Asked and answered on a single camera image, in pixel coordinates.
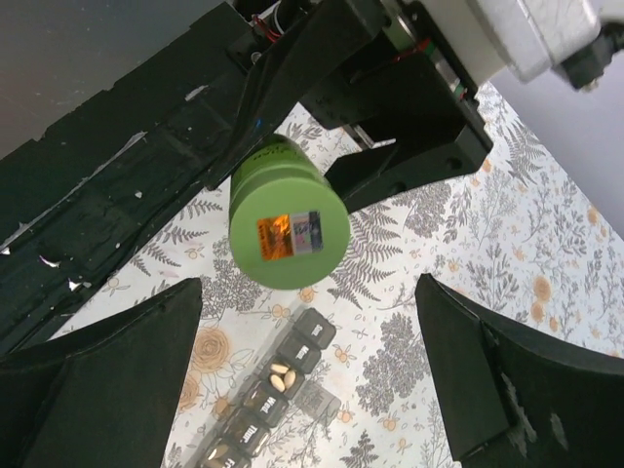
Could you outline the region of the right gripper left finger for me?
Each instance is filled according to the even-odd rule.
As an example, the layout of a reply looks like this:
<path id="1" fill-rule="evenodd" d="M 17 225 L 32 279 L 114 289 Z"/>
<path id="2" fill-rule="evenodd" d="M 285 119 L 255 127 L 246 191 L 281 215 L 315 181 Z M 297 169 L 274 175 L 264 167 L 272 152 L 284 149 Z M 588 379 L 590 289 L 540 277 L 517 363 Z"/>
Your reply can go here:
<path id="1" fill-rule="evenodd" d="M 1 358 L 4 467 L 157 467 L 202 311 L 191 278 Z"/>

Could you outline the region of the grey weekly pill organizer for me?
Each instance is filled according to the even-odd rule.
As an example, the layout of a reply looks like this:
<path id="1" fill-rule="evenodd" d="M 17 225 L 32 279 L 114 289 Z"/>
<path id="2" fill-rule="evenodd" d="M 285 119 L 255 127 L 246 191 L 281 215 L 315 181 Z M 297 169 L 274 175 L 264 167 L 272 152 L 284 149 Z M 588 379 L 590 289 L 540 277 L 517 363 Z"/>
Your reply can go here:
<path id="1" fill-rule="evenodd" d="M 233 405 L 195 456 L 197 467 L 251 467 L 271 438 L 287 441 L 295 414 L 326 429 L 340 400 L 318 381 L 323 352 L 337 328 L 314 307 L 303 307 L 271 343 L 258 367 L 246 376 Z"/>

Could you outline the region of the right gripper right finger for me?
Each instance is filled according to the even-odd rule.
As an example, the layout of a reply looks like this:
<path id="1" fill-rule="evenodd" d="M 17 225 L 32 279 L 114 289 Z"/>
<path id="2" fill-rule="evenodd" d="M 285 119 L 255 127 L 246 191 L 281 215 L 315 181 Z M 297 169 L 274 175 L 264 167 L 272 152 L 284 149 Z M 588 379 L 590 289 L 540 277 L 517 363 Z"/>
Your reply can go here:
<path id="1" fill-rule="evenodd" d="M 422 275 L 418 322 L 451 457 L 464 467 L 620 467 L 623 362 Z"/>

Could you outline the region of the green pill bottle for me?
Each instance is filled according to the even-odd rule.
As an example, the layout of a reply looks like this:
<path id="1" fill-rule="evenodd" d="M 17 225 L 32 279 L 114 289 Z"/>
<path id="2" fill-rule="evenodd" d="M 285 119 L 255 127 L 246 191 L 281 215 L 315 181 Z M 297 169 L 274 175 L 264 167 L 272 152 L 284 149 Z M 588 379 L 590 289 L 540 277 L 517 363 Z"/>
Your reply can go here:
<path id="1" fill-rule="evenodd" d="M 270 181 L 276 180 L 278 176 L 303 177 L 329 185 L 296 142 L 285 136 L 273 135 L 231 177 L 230 216 L 240 205 L 244 193 L 252 188 L 259 176 L 269 176 Z"/>

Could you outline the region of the green bottle cap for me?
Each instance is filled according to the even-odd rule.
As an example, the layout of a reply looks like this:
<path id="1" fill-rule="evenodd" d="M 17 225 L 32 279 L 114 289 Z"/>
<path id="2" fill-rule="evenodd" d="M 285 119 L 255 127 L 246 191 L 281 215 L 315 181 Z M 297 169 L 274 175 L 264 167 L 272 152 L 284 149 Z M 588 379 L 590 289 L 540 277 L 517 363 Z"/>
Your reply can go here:
<path id="1" fill-rule="evenodd" d="M 348 212 L 320 181 L 258 177 L 231 190 L 233 259 L 266 288 L 290 291 L 318 283 L 344 258 L 349 241 Z"/>

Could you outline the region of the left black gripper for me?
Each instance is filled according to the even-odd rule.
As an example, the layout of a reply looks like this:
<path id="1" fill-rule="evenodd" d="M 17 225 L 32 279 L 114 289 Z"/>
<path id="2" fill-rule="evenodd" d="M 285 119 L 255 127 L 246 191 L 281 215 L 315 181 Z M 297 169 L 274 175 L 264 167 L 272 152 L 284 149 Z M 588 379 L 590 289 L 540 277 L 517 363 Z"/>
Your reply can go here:
<path id="1" fill-rule="evenodd" d="M 323 1 L 248 74 L 231 137 L 204 175 L 217 188 L 302 98 L 326 128 L 352 128 L 371 148 L 326 172 L 352 214 L 430 183 L 478 171 L 493 147 L 474 92 L 450 84 L 438 40 L 393 53 L 378 1 Z"/>

